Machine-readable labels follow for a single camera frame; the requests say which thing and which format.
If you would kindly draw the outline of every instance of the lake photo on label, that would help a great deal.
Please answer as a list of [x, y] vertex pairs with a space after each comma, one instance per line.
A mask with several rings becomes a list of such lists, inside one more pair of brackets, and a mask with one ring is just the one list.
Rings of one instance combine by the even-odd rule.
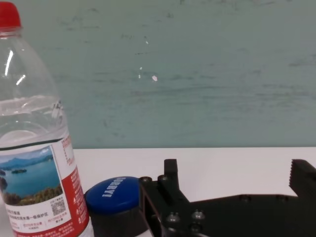
[[0, 156], [0, 191], [8, 205], [30, 205], [61, 195], [51, 148]]

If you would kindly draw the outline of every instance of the bottle neck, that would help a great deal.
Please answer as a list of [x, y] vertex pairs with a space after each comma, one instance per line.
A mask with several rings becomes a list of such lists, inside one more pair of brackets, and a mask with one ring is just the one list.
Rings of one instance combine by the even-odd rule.
[[12, 37], [12, 36], [19, 37], [21, 36], [21, 31], [22, 31], [22, 27], [0, 29], [0, 38], [5, 39], [7, 37]]

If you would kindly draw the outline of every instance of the bottle label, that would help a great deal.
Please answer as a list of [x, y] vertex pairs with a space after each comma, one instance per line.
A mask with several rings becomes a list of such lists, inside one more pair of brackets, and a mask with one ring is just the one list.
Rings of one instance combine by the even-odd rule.
[[0, 193], [16, 237], [77, 237], [89, 222], [69, 135], [0, 151]]

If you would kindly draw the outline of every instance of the red bottle cap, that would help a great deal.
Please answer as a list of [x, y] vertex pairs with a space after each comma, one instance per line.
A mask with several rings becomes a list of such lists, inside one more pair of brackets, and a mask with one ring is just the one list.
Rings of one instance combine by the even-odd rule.
[[19, 27], [21, 21], [16, 6], [8, 1], [0, 1], [0, 32]]

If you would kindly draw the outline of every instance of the plastic water bottle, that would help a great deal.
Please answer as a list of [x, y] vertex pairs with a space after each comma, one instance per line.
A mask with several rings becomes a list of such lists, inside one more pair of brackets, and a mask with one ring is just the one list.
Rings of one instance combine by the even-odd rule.
[[0, 193], [13, 232], [93, 237], [56, 86], [21, 29], [0, 2]]

